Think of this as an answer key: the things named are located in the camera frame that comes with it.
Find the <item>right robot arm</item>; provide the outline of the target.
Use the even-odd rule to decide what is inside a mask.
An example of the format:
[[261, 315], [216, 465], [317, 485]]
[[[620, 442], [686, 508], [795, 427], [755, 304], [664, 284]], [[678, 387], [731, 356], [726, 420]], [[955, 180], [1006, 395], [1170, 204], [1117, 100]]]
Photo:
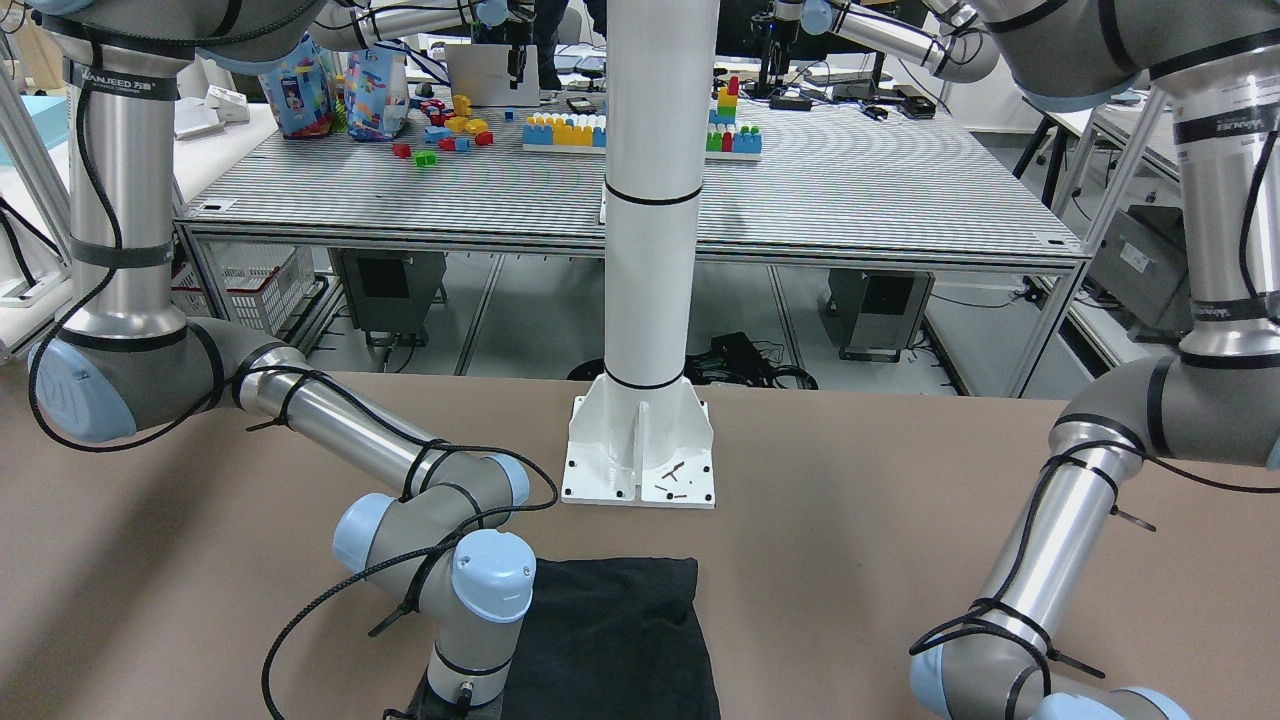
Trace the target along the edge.
[[529, 510], [509, 451], [453, 445], [389, 415], [253, 328], [173, 302], [170, 190], [177, 76], [197, 55], [266, 68], [319, 32], [364, 24], [355, 1], [36, 1], [70, 82], [76, 302], [29, 357], [29, 405], [54, 441], [119, 452], [215, 407], [285, 427], [387, 479], [342, 518], [334, 551], [401, 596], [389, 615], [436, 625], [420, 696], [457, 716], [500, 697], [536, 560], [502, 530]]

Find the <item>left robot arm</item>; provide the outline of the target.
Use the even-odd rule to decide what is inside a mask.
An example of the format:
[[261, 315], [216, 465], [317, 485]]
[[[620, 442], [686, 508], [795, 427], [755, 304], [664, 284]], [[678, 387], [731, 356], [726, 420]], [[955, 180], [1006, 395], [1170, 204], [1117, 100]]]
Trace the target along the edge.
[[1144, 460], [1277, 466], [1275, 1], [978, 1], [1024, 92], [1087, 108], [1142, 70], [1172, 104], [1194, 325], [1064, 410], [1051, 457], [969, 610], [911, 648], [945, 719], [1183, 719], [1139, 687], [1053, 675], [1051, 641], [1120, 486]]

